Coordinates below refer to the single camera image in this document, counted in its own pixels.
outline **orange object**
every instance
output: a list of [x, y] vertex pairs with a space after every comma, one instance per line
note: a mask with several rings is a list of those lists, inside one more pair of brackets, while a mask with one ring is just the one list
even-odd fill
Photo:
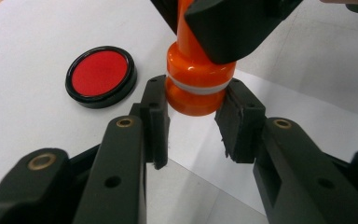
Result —
[[222, 104], [236, 63], [215, 64], [208, 59], [184, 18], [191, 3], [192, 0], [179, 0], [177, 41], [167, 53], [165, 90], [175, 110], [203, 116]]

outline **white stripe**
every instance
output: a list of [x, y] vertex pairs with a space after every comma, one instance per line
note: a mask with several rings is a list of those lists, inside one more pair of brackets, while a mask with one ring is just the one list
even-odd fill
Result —
[[217, 92], [225, 89], [230, 81], [229, 80], [221, 85], [214, 86], [214, 87], [194, 87], [194, 86], [186, 85], [186, 84], [176, 80], [175, 78], [173, 78], [171, 76], [171, 74], [168, 71], [167, 71], [167, 74], [170, 77], [170, 79], [172, 80], [173, 84], [175, 84], [178, 88], [180, 88], [184, 91], [188, 91], [193, 94], [197, 94], [197, 95], [209, 95], [209, 94], [217, 93]]

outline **white surface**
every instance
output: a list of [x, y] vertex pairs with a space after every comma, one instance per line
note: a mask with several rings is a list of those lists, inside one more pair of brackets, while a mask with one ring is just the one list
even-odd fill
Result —
[[[146, 81], [166, 70], [165, 53], [174, 39], [147, 0], [3, 1], [0, 180], [19, 158], [41, 147], [59, 147], [75, 156], [99, 144], [108, 121], [128, 114], [132, 103], [140, 102]], [[67, 95], [65, 74], [78, 55], [103, 45], [121, 47], [132, 55], [138, 83], [121, 103], [90, 110]], [[240, 60], [238, 68], [244, 72], [237, 70], [235, 77], [263, 102], [268, 117], [295, 120], [322, 150], [342, 160], [349, 161], [358, 150], [358, 15], [339, 5], [306, 1], [254, 54]], [[196, 176], [183, 182], [192, 174], [180, 168], [162, 177], [171, 186], [163, 191], [175, 189], [172, 200], [205, 193], [205, 201], [177, 204], [176, 208], [188, 206], [183, 210], [188, 215], [184, 223], [221, 220], [207, 215], [211, 209], [225, 213], [214, 200], [214, 188], [263, 212], [252, 165], [224, 157], [213, 115], [190, 118], [174, 111], [170, 115], [170, 158], [206, 180], [200, 189], [193, 184]], [[170, 197], [157, 195], [153, 204], [165, 204]], [[199, 216], [192, 213], [192, 208], [202, 206], [206, 207]], [[171, 214], [176, 208], [163, 209]], [[170, 218], [174, 217], [156, 217], [157, 222]]]

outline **red disc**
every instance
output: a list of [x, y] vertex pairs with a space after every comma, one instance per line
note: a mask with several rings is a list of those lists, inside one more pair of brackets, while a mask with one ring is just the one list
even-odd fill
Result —
[[72, 74], [72, 85], [79, 94], [98, 96], [114, 89], [126, 76], [127, 60], [112, 50], [92, 53]]

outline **hole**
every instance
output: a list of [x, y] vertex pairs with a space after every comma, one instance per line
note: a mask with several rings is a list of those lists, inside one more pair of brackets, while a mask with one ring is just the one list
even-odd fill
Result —
[[150, 107], [158, 107], [158, 103], [150, 103], [149, 106]]
[[28, 163], [28, 169], [42, 170], [49, 167], [55, 161], [56, 161], [56, 155], [52, 153], [45, 153], [31, 159], [30, 162]]
[[111, 176], [105, 180], [105, 185], [107, 188], [113, 189], [119, 186], [121, 183], [121, 179], [118, 176]]
[[127, 128], [132, 125], [132, 119], [120, 119], [117, 122], [117, 126], [120, 128]]
[[284, 119], [275, 119], [274, 124], [282, 129], [290, 129], [292, 124]]
[[325, 189], [333, 189], [336, 187], [333, 182], [325, 178], [318, 178], [318, 184]]

